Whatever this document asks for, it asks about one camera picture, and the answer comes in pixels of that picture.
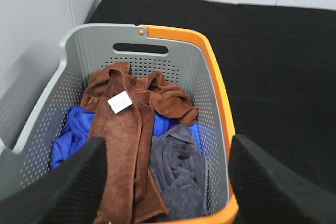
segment gray towel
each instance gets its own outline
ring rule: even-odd
[[[152,221],[204,216],[207,160],[197,150],[193,133],[183,124],[152,138],[150,168],[170,214]]]

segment white label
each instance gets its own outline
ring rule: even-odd
[[[107,102],[115,114],[133,104],[126,91],[122,91],[120,94],[115,95]]]

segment black fabric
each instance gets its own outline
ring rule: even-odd
[[[229,173],[248,223],[336,223],[336,195],[298,176],[244,135],[233,137]]]
[[[336,193],[336,12],[198,0],[102,0],[90,23],[204,34],[238,134]]]
[[[97,137],[57,169],[0,201],[0,223],[92,223],[106,174],[105,140]]]

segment black mat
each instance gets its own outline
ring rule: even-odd
[[[90,22],[204,34],[224,78],[236,133],[336,193],[336,12],[198,0],[103,0]]]

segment laundry basket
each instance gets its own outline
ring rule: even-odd
[[[227,172],[234,126],[222,76],[205,36],[172,27],[88,24],[72,29],[60,46],[60,66],[14,149],[0,145],[0,200],[50,170],[52,142],[65,124],[68,108],[79,105],[89,76],[112,63],[127,61],[133,76],[162,72],[166,80],[188,93],[199,111],[201,150],[209,160],[211,215],[174,223],[231,223],[238,210]]]

